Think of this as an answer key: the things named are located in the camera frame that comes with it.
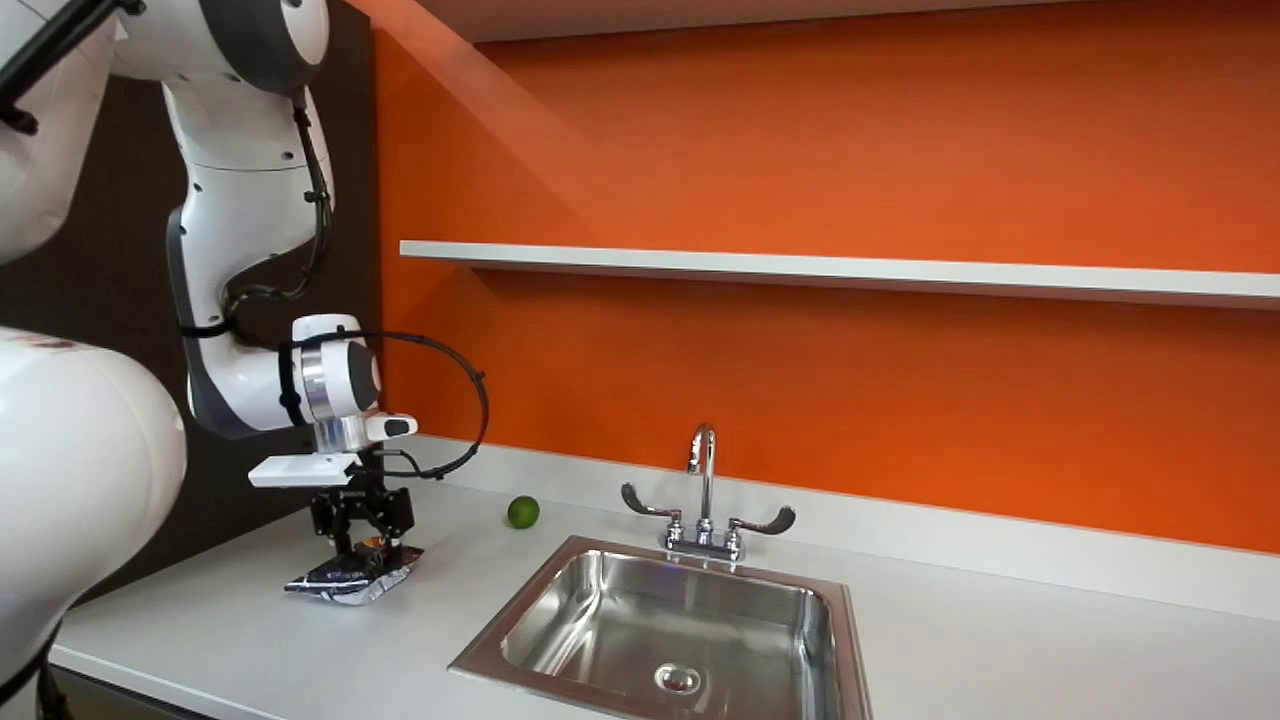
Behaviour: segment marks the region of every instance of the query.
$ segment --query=lime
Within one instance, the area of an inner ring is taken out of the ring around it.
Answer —
[[[507,521],[511,523],[512,528],[517,530],[524,530],[525,528],[532,528],[534,523],[538,521],[538,514],[541,511],[538,507],[538,501],[522,495],[516,500],[511,501],[507,506]]]

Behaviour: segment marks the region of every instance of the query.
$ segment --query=faucet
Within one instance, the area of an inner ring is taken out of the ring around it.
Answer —
[[[796,511],[790,505],[783,505],[778,515],[765,524],[748,523],[740,518],[728,519],[728,530],[721,543],[714,539],[714,523],[712,521],[712,484],[716,480],[716,428],[709,423],[698,425],[694,430],[694,442],[689,455],[687,471],[690,475],[703,477],[703,506],[698,524],[694,527],[694,539],[685,537],[684,514],[678,509],[659,510],[640,502],[636,488],[631,483],[622,486],[622,502],[632,512],[640,515],[655,515],[668,518],[667,532],[659,539],[662,547],[671,552],[685,552],[701,555],[716,560],[737,562],[746,555],[742,547],[742,530],[751,530],[765,536],[777,536],[791,529],[796,521]]]

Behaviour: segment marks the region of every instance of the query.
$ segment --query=sink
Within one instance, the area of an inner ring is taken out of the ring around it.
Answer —
[[[570,537],[449,666],[623,717],[864,720],[844,585]]]

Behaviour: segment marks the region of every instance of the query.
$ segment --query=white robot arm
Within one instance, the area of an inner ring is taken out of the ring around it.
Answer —
[[[5,97],[5,73],[59,18],[88,32]],[[324,0],[0,0],[0,261],[61,225],[108,72],[159,81],[188,173],[166,243],[192,414],[228,438],[316,428],[319,454],[269,459],[260,486],[343,484],[356,451],[417,428],[375,413],[362,340],[301,342],[355,318],[301,318],[280,351],[230,332],[234,275],[316,234],[323,250],[332,170],[306,85],[326,42]],[[67,607],[159,528],[184,470],[182,418],[141,365],[0,328],[0,539],[40,546],[0,553],[0,720],[32,717],[24,673]]]

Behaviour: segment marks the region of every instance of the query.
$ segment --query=shelf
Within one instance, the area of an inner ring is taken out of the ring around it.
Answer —
[[[1073,0],[417,0],[468,42]]]
[[[506,270],[1280,309],[1280,274],[401,241],[401,256]]]

